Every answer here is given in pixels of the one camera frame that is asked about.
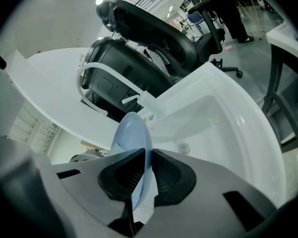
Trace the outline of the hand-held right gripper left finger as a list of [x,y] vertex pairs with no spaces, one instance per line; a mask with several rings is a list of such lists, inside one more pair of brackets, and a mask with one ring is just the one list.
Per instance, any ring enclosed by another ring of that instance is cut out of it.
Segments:
[[95,220],[133,238],[137,228],[133,206],[145,169],[144,148],[94,160],[55,165],[61,183]]

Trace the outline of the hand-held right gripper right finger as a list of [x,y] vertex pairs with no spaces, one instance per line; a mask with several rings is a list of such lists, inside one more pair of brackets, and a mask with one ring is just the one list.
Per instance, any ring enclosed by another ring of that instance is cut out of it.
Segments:
[[229,169],[178,153],[152,153],[158,194],[144,238],[263,238],[276,208]]

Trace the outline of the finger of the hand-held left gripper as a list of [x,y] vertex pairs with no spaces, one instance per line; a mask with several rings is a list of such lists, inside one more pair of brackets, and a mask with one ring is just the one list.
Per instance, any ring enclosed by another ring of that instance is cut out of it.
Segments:
[[72,162],[80,162],[80,161],[89,161],[89,160],[95,160],[95,159],[101,159],[101,158],[104,158],[104,157],[105,157],[104,154],[99,153],[99,152],[94,151],[94,150],[88,149],[84,153],[77,154],[77,155],[74,155],[73,157],[71,157],[70,163],[72,163]]

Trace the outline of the blue large plate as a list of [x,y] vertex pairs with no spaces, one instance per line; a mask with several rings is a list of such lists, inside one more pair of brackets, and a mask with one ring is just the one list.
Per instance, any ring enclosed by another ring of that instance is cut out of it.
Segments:
[[145,159],[140,164],[136,164],[137,168],[143,167],[144,174],[136,184],[135,192],[132,193],[132,208],[136,210],[145,200],[151,183],[152,172],[152,141],[149,129],[143,119],[134,112],[130,112],[121,120],[112,145],[109,156],[121,154],[129,150],[145,149]]

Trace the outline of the white plastic sink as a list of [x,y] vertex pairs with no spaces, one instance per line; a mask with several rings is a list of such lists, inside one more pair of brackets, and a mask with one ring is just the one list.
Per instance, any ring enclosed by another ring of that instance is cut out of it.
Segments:
[[[154,148],[178,153],[180,144],[188,144],[187,156],[229,169],[263,193],[276,210],[285,203],[286,175],[275,134],[233,79],[207,63],[158,99],[166,116],[155,119],[147,109],[139,112]],[[150,214],[148,221],[153,213],[152,199],[137,211],[139,217]]]

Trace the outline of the white curved faucet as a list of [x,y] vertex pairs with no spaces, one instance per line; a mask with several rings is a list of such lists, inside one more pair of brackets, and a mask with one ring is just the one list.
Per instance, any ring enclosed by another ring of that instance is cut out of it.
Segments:
[[126,104],[132,100],[136,100],[137,104],[142,107],[140,110],[145,110],[145,109],[149,110],[155,119],[161,119],[164,116],[166,116],[167,111],[166,111],[165,107],[163,106],[163,103],[158,99],[158,97],[154,97],[148,91],[144,91],[144,90],[140,89],[138,86],[136,86],[134,83],[129,81],[127,78],[125,78],[118,72],[116,72],[111,67],[109,67],[105,64],[99,63],[99,62],[90,62],[90,63],[86,63],[84,66],[82,66],[77,71],[76,79],[75,79],[76,87],[77,87],[77,91],[81,97],[81,102],[83,102],[85,105],[91,107],[93,110],[99,112],[101,115],[108,117],[107,116],[108,112],[97,107],[95,104],[93,104],[91,101],[89,101],[87,99],[87,97],[85,96],[87,91],[84,90],[80,86],[80,79],[83,76],[84,72],[89,68],[98,68],[98,69],[101,69],[101,70],[111,74],[112,76],[114,76],[115,78],[117,78],[122,83],[126,84],[128,87],[130,87],[132,90],[134,90],[136,92],[135,95],[123,99],[122,100],[123,104]]

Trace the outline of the dark grey metal stool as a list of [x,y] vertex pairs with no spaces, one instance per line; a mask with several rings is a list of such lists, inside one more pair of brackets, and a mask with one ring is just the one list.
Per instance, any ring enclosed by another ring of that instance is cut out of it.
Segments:
[[[283,66],[294,75],[284,90],[279,90]],[[273,127],[282,153],[298,148],[298,57],[271,45],[271,70],[262,111]]]

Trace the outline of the black office chair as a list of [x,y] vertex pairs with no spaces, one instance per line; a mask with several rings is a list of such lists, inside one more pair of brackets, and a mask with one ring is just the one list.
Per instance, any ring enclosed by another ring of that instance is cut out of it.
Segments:
[[196,42],[163,20],[123,0],[102,2],[96,7],[96,13],[110,32],[159,52],[169,63],[168,73],[184,78],[209,61],[211,55],[223,50],[225,31],[214,26],[206,11],[209,2],[204,0],[189,10],[200,13],[210,30]]

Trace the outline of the white side table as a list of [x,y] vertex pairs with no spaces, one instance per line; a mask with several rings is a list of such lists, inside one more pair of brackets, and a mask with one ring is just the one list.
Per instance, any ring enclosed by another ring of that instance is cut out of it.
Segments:
[[287,23],[282,23],[266,34],[268,43],[287,51],[298,58],[298,40]]

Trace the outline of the blue chair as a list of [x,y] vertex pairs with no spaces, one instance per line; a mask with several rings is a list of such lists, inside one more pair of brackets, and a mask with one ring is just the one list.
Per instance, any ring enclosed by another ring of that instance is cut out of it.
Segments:
[[187,12],[187,17],[189,21],[191,21],[200,31],[200,33],[204,34],[201,28],[201,23],[204,22],[204,18],[200,15],[199,12],[194,11],[192,13]]

